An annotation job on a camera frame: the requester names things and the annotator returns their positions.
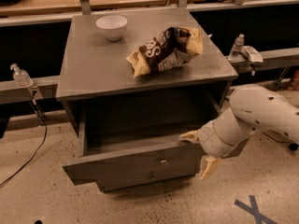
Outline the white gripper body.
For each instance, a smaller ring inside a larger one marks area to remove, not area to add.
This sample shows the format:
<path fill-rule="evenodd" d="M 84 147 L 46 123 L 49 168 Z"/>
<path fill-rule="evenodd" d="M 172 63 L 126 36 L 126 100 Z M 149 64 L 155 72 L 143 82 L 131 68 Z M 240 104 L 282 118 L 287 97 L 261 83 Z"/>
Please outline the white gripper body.
<path fill-rule="evenodd" d="M 217 136 L 213 120 L 197 131 L 197 137 L 205 153 L 216 158 L 224 158 L 236 149 L 236 145 L 229 145 Z"/>

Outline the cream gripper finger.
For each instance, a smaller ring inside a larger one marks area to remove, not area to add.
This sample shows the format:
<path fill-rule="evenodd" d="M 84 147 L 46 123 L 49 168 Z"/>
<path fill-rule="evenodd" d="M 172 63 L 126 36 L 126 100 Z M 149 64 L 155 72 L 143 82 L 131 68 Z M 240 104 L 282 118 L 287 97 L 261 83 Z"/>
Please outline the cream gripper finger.
<path fill-rule="evenodd" d="M 188 142 L 192 142 L 192 143 L 198 143 L 199 137 L 198 137 L 197 131 L 189 131 L 189 132 L 181 134 L 179 136 L 178 140 L 179 141 L 188 141 Z"/>
<path fill-rule="evenodd" d="M 221 158 L 204 155 L 200 161 L 200 179 L 207 179 L 221 163 Z"/>

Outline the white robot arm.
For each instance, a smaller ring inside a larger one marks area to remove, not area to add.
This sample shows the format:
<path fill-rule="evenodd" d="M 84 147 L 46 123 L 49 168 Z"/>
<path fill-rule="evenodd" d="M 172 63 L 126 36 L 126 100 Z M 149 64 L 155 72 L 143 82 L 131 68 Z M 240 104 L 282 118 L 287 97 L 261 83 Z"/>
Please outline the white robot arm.
<path fill-rule="evenodd" d="M 201 180 L 214 173 L 221 159 L 240 143 L 264 130 L 273 130 L 299 143 L 299 108 L 282 95 L 260 85 L 242 85 L 232 92 L 229 104 L 216 119 L 179 137 L 180 141 L 199 144 L 204 150 Z"/>

